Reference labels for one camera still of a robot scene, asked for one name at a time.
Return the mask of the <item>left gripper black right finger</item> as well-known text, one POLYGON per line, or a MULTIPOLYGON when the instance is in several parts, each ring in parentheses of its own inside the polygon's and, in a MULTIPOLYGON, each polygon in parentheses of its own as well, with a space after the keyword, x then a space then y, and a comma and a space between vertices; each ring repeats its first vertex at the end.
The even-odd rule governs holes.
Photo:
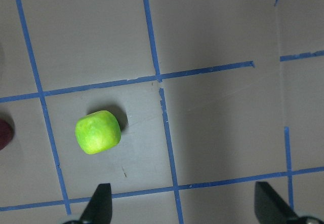
POLYGON ((266 181, 255 183, 254 212, 258 222, 262 224, 303 223, 303 219, 266 181))

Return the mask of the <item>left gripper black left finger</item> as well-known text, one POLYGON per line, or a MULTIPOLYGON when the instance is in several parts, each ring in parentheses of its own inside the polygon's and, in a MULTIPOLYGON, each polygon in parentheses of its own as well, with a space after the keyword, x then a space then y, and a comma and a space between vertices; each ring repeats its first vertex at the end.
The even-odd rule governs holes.
POLYGON ((109 183, 99 184, 79 218, 79 223, 105 223, 112 220, 112 193, 109 183))

